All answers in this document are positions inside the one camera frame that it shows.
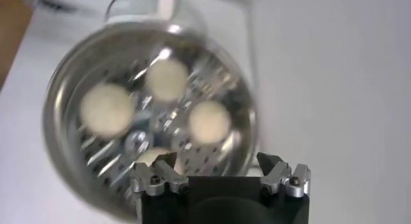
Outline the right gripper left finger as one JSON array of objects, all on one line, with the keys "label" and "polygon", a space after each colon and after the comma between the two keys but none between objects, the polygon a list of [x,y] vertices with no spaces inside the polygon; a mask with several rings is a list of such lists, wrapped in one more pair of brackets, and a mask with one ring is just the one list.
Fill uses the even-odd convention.
[{"label": "right gripper left finger", "polygon": [[166,191],[183,194],[189,187],[189,178],[174,170],[176,161],[177,154],[173,152],[158,155],[151,166],[135,162],[130,176],[131,191],[148,196],[160,196]]}]

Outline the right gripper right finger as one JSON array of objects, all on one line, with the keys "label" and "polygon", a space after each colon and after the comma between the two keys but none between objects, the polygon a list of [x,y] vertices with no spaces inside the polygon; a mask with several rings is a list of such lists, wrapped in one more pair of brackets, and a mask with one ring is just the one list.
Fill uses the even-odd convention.
[{"label": "right gripper right finger", "polygon": [[263,177],[260,183],[269,195],[277,194],[283,187],[289,197],[310,195],[311,170],[305,164],[298,164],[294,170],[277,155],[259,152],[257,160]]}]

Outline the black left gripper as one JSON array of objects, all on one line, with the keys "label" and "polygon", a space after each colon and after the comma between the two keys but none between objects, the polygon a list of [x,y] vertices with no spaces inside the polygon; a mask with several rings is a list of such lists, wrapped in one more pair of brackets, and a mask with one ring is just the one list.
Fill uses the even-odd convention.
[{"label": "black left gripper", "polygon": [[56,12],[73,13],[78,10],[76,6],[65,3],[61,0],[37,0],[37,5]]}]

